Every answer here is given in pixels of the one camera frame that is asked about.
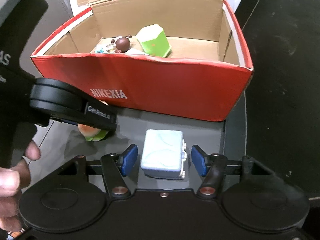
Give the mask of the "person left hand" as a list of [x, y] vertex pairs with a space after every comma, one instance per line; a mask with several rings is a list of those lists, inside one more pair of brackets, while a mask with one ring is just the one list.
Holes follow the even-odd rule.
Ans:
[[21, 220], [18, 216], [18, 200], [21, 189], [30, 185], [31, 175], [27, 162], [22, 157], [19, 163], [11, 168], [1, 168], [1, 229], [20, 231]]

